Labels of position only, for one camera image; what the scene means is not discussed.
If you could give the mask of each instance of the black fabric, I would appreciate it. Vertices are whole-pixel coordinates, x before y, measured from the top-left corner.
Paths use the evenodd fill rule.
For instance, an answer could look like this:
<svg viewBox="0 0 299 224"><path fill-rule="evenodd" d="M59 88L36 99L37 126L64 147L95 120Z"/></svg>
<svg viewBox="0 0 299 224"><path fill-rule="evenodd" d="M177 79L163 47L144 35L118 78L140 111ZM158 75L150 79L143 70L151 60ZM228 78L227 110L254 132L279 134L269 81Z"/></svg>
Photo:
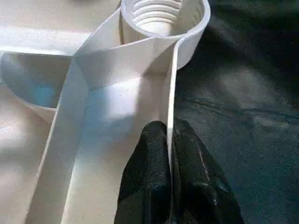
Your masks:
<svg viewBox="0 0 299 224"><path fill-rule="evenodd" d="M176 223L244 223L222 169L186 121L175 122L172 161Z"/></svg>
<svg viewBox="0 0 299 224"><path fill-rule="evenodd" d="M171 176L166 126L146 125L122 174L115 224L164 224L170 217Z"/></svg>
<svg viewBox="0 0 299 224"><path fill-rule="evenodd" d="M299 222L299 1L210 0L175 117L222 168L247 224Z"/></svg>

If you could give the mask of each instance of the threaded opening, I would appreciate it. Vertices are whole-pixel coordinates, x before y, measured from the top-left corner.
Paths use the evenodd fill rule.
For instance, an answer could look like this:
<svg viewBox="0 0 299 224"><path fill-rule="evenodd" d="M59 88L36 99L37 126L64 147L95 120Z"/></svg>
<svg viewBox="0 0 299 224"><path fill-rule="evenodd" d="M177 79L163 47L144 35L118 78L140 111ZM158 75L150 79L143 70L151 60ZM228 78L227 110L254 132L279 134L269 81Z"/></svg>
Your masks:
<svg viewBox="0 0 299 224"><path fill-rule="evenodd" d="M200 0L136 0L132 5L133 23L163 36L186 33L202 17Z"/></svg>

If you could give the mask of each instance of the dark cloth background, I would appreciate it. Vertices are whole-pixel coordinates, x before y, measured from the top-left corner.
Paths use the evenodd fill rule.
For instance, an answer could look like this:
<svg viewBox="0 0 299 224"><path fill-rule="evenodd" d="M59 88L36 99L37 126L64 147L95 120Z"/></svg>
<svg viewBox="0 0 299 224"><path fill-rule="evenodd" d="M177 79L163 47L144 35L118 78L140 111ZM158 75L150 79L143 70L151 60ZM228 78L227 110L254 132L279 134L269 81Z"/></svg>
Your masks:
<svg viewBox="0 0 299 224"><path fill-rule="evenodd" d="M299 223L299 0L209 3L175 117L224 170L245 223Z"/></svg>

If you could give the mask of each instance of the beige surface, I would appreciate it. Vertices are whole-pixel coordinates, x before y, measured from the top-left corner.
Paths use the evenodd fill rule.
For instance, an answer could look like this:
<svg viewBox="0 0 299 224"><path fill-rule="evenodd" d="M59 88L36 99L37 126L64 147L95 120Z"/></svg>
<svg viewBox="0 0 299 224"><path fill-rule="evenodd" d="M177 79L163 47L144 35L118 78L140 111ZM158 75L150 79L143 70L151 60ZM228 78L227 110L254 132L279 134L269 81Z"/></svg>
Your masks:
<svg viewBox="0 0 299 224"><path fill-rule="evenodd" d="M117 0L9 0L0 3L1 26L92 32Z"/></svg>
<svg viewBox="0 0 299 224"><path fill-rule="evenodd" d="M20 224L25 219L49 129L0 84L1 224Z"/></svg>
<svg viewBox="0 0 299 224"><path fill-rule="evenodd" d="M2 0L0 50L73 55L120 0Z"/></svg>

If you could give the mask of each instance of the white plastic divider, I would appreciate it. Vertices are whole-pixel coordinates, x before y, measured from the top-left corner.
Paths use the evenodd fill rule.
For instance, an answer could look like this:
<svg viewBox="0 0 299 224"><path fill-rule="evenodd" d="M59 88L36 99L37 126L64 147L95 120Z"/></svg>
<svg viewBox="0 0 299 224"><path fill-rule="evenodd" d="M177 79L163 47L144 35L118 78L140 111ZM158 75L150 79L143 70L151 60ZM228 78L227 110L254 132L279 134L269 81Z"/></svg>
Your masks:
<svg viewBox="0 0 299 224"><path fill-rule="evenodd" d="M89 88L72 60L37 174L26 223L60 223L71 179Z"/></svg>
<svg viewBox="0 0 299 224"><path fill-rule="evenodd" d="M54 109L27 224L113 223L147 123L166 122L171 155L176 71L209 18L207 0L123 0L83 44Z"/></svg>

